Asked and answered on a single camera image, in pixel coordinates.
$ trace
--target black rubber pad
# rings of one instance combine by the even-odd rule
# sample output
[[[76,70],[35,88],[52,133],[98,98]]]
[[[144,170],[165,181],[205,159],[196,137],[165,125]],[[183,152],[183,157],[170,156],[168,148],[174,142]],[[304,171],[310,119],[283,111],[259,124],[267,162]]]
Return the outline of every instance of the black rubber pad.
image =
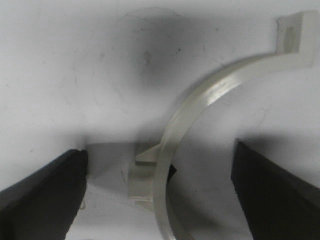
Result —
[[[320,240],[318,188],[243,143],[236,149],[232,181],[255,240]]]
[[[0,192],[0,240],[64,240],[87,189],[88,155],[70,150]]]

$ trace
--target cream-colored plastic part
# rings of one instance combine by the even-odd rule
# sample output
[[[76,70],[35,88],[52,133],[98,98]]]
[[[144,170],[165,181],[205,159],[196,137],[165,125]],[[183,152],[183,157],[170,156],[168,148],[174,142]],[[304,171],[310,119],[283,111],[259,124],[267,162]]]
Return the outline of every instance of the cream-colored plastic part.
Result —
[[[305,11],[278,20],[277,51],[255,56],[205,80],[182,104],[161,142],[136,157],[129,170],[129,198],[153,211],[165,240],[194,240],[184,230],[167,198],[167,178],[174,154],[202,112],[242,83],[259,76],[313,64],[318,13]]]

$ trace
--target curved plastic bracket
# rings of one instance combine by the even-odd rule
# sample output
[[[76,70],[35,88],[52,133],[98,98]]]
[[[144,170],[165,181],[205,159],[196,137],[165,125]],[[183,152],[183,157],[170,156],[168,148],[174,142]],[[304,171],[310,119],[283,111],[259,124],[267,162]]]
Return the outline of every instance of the curved plastic bracket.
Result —
[[[139,154],[131,164],[129,198],[155,213],[165,240],[194,240],[174,215],[167,198],[168,173],[184,135],[207,107],[244,82],[278,71],[312,66],[317,20],[316,11],[281,17],[276,53],[245,59],[205,80],[173,116],[161,142]]]

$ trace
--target white surface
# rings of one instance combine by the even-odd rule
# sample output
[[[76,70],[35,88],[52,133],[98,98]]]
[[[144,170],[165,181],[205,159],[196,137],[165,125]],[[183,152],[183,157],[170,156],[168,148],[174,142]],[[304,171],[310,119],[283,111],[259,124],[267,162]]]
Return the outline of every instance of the white surface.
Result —
[[[312,9],[318,0],[2,1],[0,189],[68,149],[116,144],[112,159],[89,147],[86,209],[67,240],[160,240],[153,216],[132,208],[119,183],[134,160],[127,143],[157,141],[194,84],[275,51],[276,18]],[[170,195],[186,199],[175,207],[196,239],[250,239],[230,181],[235,138],[320,187],[319,63],[318,47],[314,68],[252,81],[190,130]],[[98,163],[116,170],[98,174]]]

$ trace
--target white background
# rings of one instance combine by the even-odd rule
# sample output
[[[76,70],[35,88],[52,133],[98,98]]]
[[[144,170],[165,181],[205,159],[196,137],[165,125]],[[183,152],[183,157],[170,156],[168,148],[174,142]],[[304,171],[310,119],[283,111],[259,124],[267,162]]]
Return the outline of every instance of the white background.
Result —
[[[10,0],[0,5],[0,190],[69,149],[90,157],[67,240],[160,240],[127,200],[137,143],[157,143],[207,76],[276,50],[280,16],[318,0]],[[191,128],[169,184],[197,240],[251,240],[230,179],[237,138],[320,187],[320,28],[313,68],[255,79]]]

